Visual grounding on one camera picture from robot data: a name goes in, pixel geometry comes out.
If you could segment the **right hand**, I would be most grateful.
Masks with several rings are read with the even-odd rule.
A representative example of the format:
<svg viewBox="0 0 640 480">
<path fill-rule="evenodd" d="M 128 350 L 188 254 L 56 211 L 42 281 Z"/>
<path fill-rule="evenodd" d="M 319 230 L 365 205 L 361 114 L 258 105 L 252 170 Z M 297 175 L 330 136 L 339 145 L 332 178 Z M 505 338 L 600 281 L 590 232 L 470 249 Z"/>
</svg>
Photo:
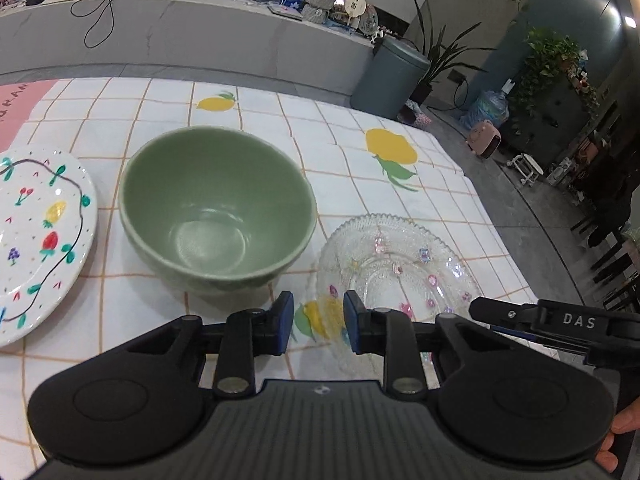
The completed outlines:
<svg viewBox="0 0 640 480">
<path fill-rule="evenodd" d="M 623 434 L 637 431 L 640 427 L 640 399 L 634 400 L 621 410 L 613 419 L 608 435 L 605 437 L 596 456 L 596 462 L 612 474 L 618 466 L 618 457 L 611 452 L 614 440 Z"/>
</svg>

